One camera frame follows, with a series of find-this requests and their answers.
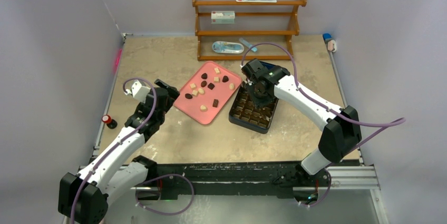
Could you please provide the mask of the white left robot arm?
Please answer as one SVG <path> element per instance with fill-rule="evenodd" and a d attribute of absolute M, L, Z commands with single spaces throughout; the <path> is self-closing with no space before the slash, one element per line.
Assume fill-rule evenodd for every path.
<path fill-rule="evenodd" d="M 66 173 L 60 180 L 57 210 L 72 223 L 100 223 L 119 193 L 141 183 L 157 181 L 152 162 L 144 157 L 121 170 L 125 161 L 142 147 L 164 124 L 165 115 L 180 92 L 160 79 L 151 84 L 139 77 L 122 85 L 125 95 L 139 103 L 109 146 L 77 174 Z"/>

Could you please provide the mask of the dark rectangular chocolate piece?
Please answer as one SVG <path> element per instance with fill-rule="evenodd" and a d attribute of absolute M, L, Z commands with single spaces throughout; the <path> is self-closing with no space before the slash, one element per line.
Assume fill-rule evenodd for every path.
<path fill-rule="evenodd" d="M 213 103 L 212 103 L 212 106 L 213 106 L 214 108 L 217 108 L 217 107 L 219 106 L 219 100 L 218 100 L 218 99 L 214 99 L 214 100 L 213 100 Z"/>

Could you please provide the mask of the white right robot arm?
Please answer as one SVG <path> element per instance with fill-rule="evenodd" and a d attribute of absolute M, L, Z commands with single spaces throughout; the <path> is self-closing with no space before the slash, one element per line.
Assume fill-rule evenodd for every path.
<path fill-rule="evenodd" d="M 307 116 L 322 132 L 317 148 L 301 161 L 297 181 L 307 186 L 316 180 L 317 172 L 330 163 L 338 163 L 362 139 L 357 110 L 342 108 L 326 101 L 297 82 L 294 75 L 281 67 L 267 68 L 258 59 L 241 67 L 247 78 L 244 88 L 255 107 L 263 108 L 274 99 L 283 100 Z"/>

